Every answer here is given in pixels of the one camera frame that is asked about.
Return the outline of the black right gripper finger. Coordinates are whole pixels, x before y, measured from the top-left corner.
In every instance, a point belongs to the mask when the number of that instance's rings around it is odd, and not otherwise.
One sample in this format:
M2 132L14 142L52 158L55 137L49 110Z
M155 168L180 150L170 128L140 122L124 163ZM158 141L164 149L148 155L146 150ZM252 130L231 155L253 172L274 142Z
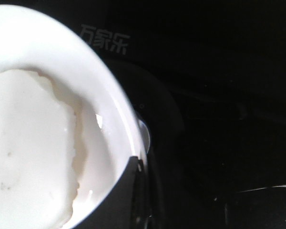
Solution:
M128 160L126 169L104 201L77 229L142 229L143 171L138 157Z

